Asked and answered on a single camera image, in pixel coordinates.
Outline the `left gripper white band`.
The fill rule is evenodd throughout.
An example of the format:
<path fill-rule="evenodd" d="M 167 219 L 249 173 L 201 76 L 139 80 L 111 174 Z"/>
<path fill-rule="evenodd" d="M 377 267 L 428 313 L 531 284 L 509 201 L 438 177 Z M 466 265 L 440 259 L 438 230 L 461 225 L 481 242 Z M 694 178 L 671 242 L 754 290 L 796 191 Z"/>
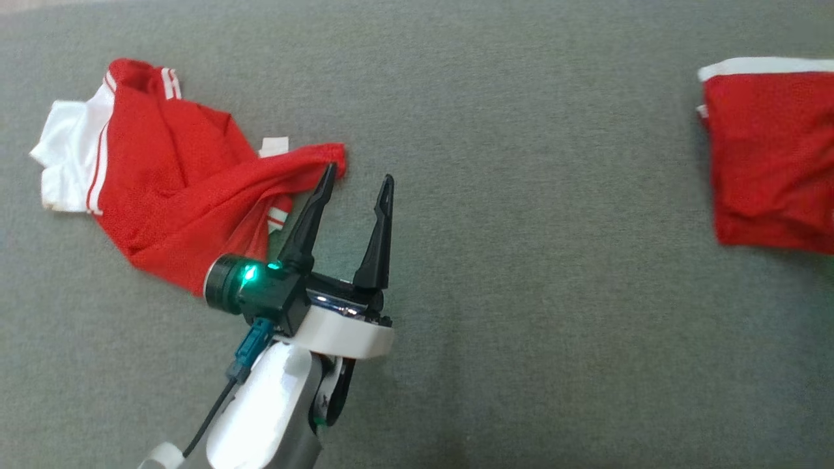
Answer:
<path fill-rule="evenodd" d="M 313 249 L 337 175 L 337 163 L 328 164 L 307 199 L 280 250 L 284 270 L 298 274 L 313 270 Z M 316 273 L 304 278 L 286 274 L 275 281 L 275 303 L 281 314 L 277 321 L 280 342 L 316 354 L 355 360 L 390 353 L 394 328 L 391 318 L 383 315 L 382 290 L 388 288 L 390 274 L 393 210 L 394 178 L 387 173 L 373 207 L 375 226 L 352 284 Z"/>

